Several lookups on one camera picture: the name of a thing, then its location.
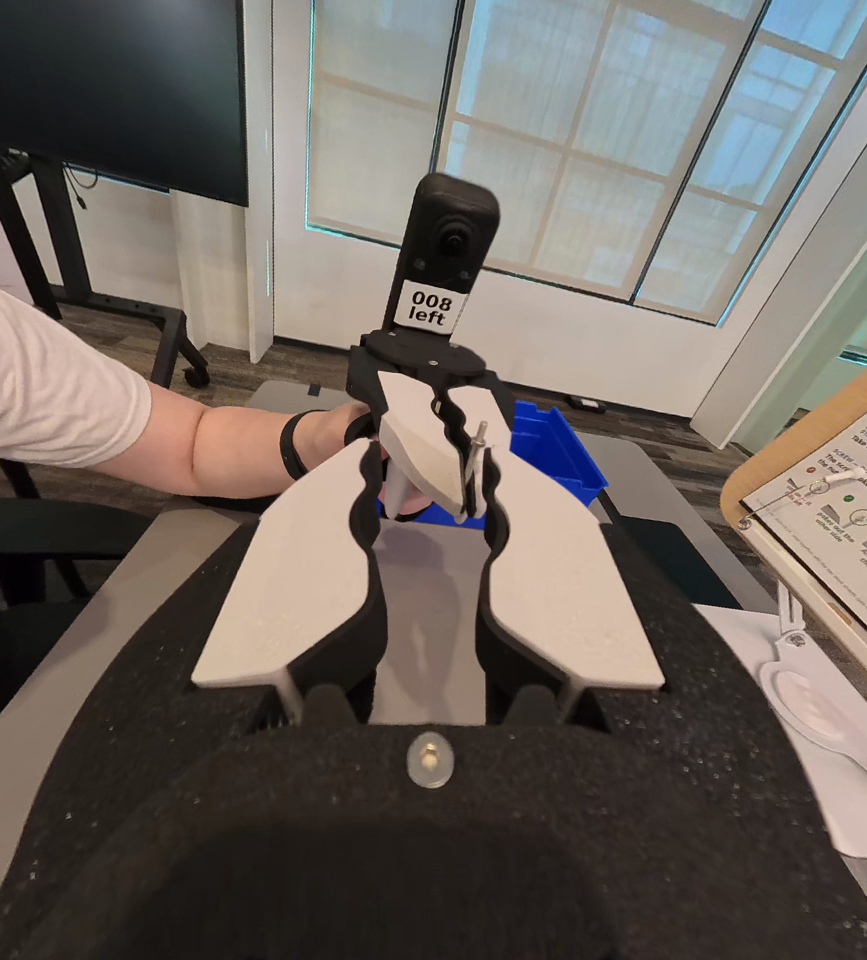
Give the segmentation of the steel bolt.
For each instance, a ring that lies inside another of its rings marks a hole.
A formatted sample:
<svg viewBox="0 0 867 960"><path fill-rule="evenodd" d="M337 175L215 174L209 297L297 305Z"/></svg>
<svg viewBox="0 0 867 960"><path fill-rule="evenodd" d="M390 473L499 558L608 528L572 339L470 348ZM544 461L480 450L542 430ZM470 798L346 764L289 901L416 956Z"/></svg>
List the steel bolt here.
<svg viewBox="0 0 867 960"><path fill-rule="evenodd" d="M483 459L486 450L488 421L482 420L471 439L464 462L462 483L464 491L465 515L469 521L480 516L481 488L483 486Z"/></svg>

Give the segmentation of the instruction sheet on wooden stand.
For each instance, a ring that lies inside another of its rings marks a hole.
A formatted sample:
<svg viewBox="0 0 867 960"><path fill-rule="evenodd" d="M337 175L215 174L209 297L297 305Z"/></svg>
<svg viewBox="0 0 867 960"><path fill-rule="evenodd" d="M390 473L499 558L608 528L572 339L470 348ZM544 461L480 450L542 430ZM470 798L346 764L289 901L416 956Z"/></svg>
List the instruction sheet on wooden stand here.
<svg viewBox="0 0 867 960"><path fill-rule="evenodd" d="M806 414L755 456L738 467L724 484L720 510L731 528L752 547L763 565L797 598L833 641L867 674L867 629L760 522L746 531L737 523L749 510L742 499L776 475L816 451L867 414L867 371L834 397Z"/></svg>

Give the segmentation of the blue plastic bin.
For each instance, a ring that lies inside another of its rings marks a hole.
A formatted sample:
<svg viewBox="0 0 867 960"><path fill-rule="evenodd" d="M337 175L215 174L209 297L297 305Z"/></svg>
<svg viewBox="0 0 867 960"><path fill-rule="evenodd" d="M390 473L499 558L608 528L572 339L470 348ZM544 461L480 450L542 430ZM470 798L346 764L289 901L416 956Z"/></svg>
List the blue plastic bin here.
<svg viewBox="0 0 867 960"><path fill-rule="evenodd" d="M441 403L435 411L443 422L445 406L446 403ZM515 401L512 425L509 425L509 451L566 489L585 507L608 486L607 479L558 409L540 411L536 404ZM454 518L415 487L410 488L409 494L395 519L415 519L420 523L471 530L485 526L486 513L481 519Z"/></svg>

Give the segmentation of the large black display screen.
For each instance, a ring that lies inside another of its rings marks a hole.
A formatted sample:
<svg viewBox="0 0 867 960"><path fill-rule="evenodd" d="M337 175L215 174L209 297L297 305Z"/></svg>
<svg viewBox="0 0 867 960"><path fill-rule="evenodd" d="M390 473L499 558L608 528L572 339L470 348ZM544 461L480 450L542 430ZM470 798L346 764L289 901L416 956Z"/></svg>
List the large black display screen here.
<svg viewBox="0 0 867 960"><path fill-rule="evenodd" d="M0 149L248 205L244 4L0 1Z"/></svg>

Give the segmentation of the black wrist watch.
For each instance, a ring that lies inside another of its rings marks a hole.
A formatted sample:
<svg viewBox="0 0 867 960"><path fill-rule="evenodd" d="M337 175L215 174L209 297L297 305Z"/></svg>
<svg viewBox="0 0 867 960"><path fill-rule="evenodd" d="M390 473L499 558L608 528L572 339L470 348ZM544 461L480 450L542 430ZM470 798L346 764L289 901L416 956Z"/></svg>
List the black wrist watch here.
<svg viewBox="0 0 867 960"><path fill-rule="evenodd" d="M295 444L296 427L310 414L320 414L322 411L303 411L294 414L283 426L279 440L279 450L283 468L292 481L298 481L309 472L307 465L297 451Z"/></svg>

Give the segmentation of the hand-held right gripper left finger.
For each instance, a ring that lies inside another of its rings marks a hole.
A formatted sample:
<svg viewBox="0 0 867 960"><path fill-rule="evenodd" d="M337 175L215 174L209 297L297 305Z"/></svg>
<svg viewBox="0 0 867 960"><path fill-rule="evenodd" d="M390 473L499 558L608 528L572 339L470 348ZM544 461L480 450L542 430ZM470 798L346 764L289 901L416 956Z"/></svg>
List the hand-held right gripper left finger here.
<svg viewBox="0 0 867 960"><path fill-rule="evenodd" d="M374 706L389 619L375 543L379 441L358 438L260 516L191 673L200 690L272 687L290 721L336 687L358 722Z"/></svg>

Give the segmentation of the person's left forearm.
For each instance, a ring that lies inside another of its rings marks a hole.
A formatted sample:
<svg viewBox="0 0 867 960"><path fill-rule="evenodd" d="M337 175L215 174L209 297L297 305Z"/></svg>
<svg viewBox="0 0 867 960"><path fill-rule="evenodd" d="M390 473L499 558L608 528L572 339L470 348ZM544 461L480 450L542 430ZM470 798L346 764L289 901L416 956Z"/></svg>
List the person's left forearm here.
<svg viewBox="0 0 867 960"><path fill-rule="evenodd" d="M282 493L294 478L281 435L289 418L245 407L208 407L149 386L147 426L130 449L133 479L173 495L259 498Z"/></svg>

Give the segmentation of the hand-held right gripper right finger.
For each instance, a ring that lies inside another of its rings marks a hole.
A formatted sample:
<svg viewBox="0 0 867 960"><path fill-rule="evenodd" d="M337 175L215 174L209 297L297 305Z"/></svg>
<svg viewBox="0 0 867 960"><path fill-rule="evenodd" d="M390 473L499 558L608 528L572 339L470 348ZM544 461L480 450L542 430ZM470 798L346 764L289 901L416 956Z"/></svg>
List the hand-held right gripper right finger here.
<svg viewBox="0 0 867 960"><path fill-rule="evenodd" d="M656 693L666 678L602 525L511 450L482 460L489 555L475 609L487 688L547 690L570 715L587 690Z"/></svg>

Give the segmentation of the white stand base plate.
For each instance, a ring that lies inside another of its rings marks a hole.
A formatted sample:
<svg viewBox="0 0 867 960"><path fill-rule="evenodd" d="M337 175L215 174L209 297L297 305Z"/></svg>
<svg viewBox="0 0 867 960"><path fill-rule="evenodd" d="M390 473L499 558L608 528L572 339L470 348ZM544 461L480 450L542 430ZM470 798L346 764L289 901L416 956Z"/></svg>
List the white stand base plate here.
<svg viewBox="0 0 867 960"><path fill-rule="evenodd" d="M811 637L776 614L695 608L741 661L807 775L833 846L867 859L867 701Z"/></svg>

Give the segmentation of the large paned window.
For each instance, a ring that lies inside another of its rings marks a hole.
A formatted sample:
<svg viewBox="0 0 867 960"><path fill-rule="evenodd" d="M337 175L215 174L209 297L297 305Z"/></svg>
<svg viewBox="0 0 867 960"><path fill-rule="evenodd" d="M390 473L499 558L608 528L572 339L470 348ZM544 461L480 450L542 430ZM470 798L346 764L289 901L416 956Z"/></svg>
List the large paned window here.
<svg viewBox="0 0 867 960"><path fill-rule="evenodd" d="M494 270L716 327L867 81L867 1L311 5L307 225L491 190Z"/></svg>

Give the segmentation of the metal page holder clip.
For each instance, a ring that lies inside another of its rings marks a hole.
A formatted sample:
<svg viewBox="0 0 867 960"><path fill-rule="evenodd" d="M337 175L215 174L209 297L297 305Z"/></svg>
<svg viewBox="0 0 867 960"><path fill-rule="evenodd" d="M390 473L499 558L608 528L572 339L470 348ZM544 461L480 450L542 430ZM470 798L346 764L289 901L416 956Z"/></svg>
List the metal page holder clip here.
<svg viewBox="0 0 867 960"><path fill-rule="evenodd" d="M826 494L836 484L843 482L859 481L867 476L866 471L861 467L842 470L836 473L828 473L820 477L813 478L810 482L801 486L791 486L786 488L780 496L768 500L760 506L748 511L743 515L738 523L737 529L741 532L747 531L752 527L755 517L782 501L789 501L794 496L802 495L804 497L818 496Z"/></svg>

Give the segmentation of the person's left hand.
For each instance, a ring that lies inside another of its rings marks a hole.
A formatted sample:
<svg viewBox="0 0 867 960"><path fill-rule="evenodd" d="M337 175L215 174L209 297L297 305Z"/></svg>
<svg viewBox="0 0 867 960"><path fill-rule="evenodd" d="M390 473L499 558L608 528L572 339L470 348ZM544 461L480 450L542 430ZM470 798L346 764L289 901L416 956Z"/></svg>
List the person's left hand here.
<svg viewBox="0 0 867 960"><path fill-rule="evenodd" d="M306 471L312 472L343 450L348 430L364 417L372 423L368 405L359 401L305 414L294 428L292 443Z"/></svg>

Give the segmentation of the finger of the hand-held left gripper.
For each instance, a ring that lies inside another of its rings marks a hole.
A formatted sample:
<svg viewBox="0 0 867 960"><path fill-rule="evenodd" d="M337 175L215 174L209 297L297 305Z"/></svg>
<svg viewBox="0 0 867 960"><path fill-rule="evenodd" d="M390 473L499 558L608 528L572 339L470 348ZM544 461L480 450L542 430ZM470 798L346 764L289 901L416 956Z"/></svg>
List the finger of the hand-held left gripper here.
<svg viewBox="0 0 867 960"><path fill-rule="evenodd" d="M483 456L485 456L488 450L508 451L510 449L510 426L507 424L497 398L491 390L477 386L459 386L447 391L444 422L448 426L448 435L460 456L461 492L463 494L463 509L466 520L468 520L468 518L466 517L464 508L464 463L471 440L476 434L481 421L488 421L485 439L486 447ZM478 504L480 515L474 518L474 520L482 519L487 510L483 486L484 459L482 459L481 499Z"/></svg>
<svg viewBox="0 0 867 960"><path fill-rule="evenodd" d="M386 515L400 516L416 488L451 517L470 518L469 454L455 445L435 411L433 387L396 371L381 370L378 380L386 404L379 421L379 443L388 455Z"/></svg>

